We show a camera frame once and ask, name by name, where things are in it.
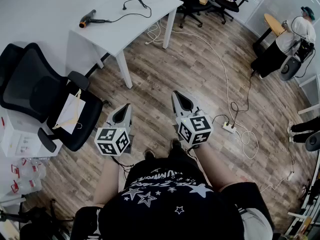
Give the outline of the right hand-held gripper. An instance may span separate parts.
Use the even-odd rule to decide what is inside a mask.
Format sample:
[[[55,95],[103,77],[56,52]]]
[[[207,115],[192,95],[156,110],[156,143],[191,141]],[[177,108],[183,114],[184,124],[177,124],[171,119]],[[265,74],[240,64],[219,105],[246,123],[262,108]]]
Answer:
[[[179,140],[184,140],[191,146],[206,142],[213,133],[213,122],[210,116],[199,108],[197,100],[186,92],[174,90],[171,101],[176,114],[174,129]]]

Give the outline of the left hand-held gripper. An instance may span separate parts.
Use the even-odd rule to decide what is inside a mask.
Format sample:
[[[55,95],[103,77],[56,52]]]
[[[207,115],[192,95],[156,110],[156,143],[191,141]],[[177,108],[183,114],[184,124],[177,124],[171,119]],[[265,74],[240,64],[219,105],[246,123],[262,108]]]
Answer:
[[[133,136],[129,134],[132,125],[132,105],[124,104],[116,108],[109,116],[110,120],[97,129],[94,143],[104,156],[119,157],[123,153],[130,154],[133,140]]]

